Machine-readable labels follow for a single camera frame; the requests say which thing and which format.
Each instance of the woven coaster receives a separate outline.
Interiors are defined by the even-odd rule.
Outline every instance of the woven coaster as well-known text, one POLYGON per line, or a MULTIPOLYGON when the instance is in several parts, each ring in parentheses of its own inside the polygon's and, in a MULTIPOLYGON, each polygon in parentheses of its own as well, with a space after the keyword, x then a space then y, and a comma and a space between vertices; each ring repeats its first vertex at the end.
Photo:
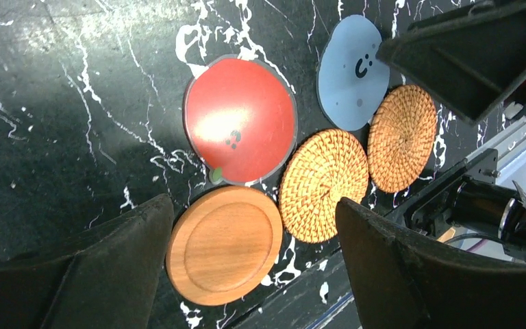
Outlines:
POLYGON ((402 191, 424 169, 436 135, 430 95, 414 85, 394 89, 382 102, 368 135, 368 165, 387 193, 402 191))
POLYGON ((336 204, 361 202, 368 188, 368 162, 361 144, 343 130, 313 135, 289 162, 279 192, 284 225, 296 239, 318 243, 334 237, 336 204))

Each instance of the red coaster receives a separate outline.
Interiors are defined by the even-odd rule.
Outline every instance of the red coaster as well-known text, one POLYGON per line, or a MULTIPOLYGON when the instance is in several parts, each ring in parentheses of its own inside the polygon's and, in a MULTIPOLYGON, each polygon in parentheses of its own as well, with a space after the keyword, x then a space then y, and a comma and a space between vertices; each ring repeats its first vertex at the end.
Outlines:
POLYGON ((211 170, 230 184, 244 184, 285 163, 295 144, 297 112, 272 68, 224 57, 188 87, 184 125, 211 170))

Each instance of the black cylinder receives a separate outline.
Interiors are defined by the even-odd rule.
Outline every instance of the black cylinder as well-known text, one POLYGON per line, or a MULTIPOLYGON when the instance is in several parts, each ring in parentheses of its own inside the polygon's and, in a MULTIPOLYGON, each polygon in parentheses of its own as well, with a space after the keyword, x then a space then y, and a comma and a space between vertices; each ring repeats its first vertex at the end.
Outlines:
POLYGON ((499 236, 499 225, 505 209, 516 191, 494 184, 471 180, 458 190, 451 220, 478 233, 499 236))

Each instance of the black cable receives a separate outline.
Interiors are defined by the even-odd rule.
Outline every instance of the black cable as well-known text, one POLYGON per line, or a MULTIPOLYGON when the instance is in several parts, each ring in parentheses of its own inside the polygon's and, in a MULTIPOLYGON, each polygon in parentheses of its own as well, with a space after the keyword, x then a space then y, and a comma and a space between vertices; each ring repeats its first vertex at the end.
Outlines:
POLYGON ((498 238, 496 238, 494 236, 490 236, 490 235, 487 235, 487 234, 479 234, 479 233, 462 234, 462 235, 459 235, 459 236, 455 236, 452 239, 446 240, 444 243, 449 244, 449 243, 454 243, 454 242, 458 242, 458 241, 466 240, 466 239, 485 239, 485 240, 489 240, 489 241, 493 241, 493 242, 499 243, 501 245, 504 244, 503 241, 499 240, 498 238))

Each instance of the marble surface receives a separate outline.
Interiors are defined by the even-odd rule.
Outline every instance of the marble surface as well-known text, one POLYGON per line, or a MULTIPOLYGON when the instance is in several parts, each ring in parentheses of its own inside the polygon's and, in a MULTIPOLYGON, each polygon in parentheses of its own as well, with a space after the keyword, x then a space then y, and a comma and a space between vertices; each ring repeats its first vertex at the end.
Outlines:
MULTIPOLYGON (((103 223, 159 193, 180 215, 211 190, 182 127, 193 76, 233 53, 273 67, 295 94, 298 145, 332 127, 316 98, 318 60, 342 17, 363 14, 383 38, 468 0, 0 0, 0 260, 103 223)), ((396 72, 390 86, 410 83, 396 72)), ((438 105, 421 178, 363 204, 385 214, 506 126, 477 126, 438 105)), ((368 127, 354 133, 366 145, 368 127)), ((277 199, 283 170, 252 187, 277 199)), ((285 233, 276 264, 241 300, 197 306, 164 272, 150 328, 224 328, 338 248, 285 233)), ((318 303, 323 303, 318 287, 318 303)))

